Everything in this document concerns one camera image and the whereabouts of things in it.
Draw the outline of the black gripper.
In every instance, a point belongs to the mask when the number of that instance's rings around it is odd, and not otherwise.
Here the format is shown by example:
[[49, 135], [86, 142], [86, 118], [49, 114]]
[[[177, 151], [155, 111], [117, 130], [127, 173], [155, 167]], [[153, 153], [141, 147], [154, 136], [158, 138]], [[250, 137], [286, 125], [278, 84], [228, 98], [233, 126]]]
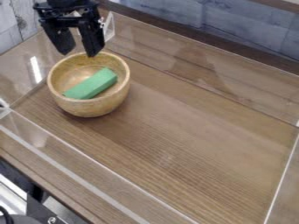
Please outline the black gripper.
[[33, 7], [42, 28], [61, 54], [67, 55], [77, 43], [71, 28], [79, 28], [86, 53], [95, 57], [106, 46], [105, 23], [95, 0], [45, 0]]

